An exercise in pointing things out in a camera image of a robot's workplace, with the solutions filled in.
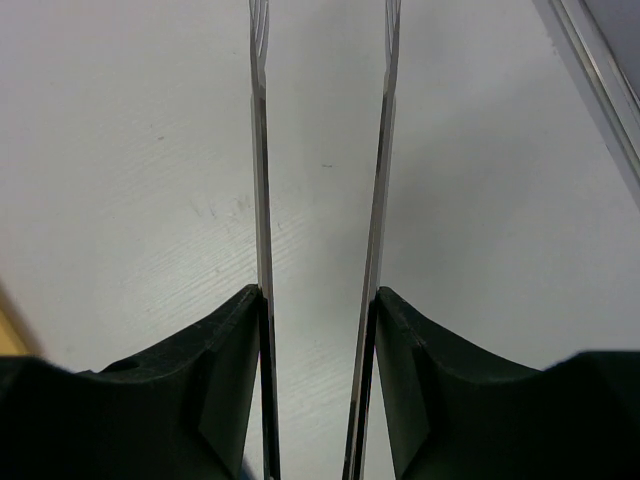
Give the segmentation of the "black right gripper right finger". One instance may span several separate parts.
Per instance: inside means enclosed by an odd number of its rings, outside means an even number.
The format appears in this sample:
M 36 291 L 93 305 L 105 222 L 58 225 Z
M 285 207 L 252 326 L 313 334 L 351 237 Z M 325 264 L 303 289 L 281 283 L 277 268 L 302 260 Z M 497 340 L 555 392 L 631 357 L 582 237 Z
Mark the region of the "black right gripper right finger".
M 543 370 L 377 296 L 376 349 L 399 479 L 635 479 L 639 355 L 583 351 Z

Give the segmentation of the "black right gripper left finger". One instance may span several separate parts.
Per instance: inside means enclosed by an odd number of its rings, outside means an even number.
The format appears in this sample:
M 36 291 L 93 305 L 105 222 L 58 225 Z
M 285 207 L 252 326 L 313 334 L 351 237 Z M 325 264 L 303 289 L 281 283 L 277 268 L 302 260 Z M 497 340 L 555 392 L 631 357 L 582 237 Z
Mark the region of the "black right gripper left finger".
M 246 479 L 259 352 L 248 285 L 202 320 L 99 372 L 1 360 L 5 479 Z

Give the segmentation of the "metal tongs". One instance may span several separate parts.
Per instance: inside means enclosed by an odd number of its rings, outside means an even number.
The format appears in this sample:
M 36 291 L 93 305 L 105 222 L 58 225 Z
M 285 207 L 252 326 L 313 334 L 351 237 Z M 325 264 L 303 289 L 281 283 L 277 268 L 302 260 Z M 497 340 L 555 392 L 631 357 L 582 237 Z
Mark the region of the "metal tongs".
M 267 135 L 266 59 L 270 8 L 266 1 L 249 4 L 249 61 L 256 222 L 257 280 L 261 369 L 263 472 L 267 479 L 281 478 L 277 401 L 276 341 L 273 294 L 273 258 Z M 350 397 L 350 410 L 342 476 L 364 476 L 367 429 L 385 231 L 386 206 L 396 113 L 396 87 L 400 46 L 401 4 L 385 4 L 385 60 L 383 96 L 376 170 L 368 232 L 362 300 Z

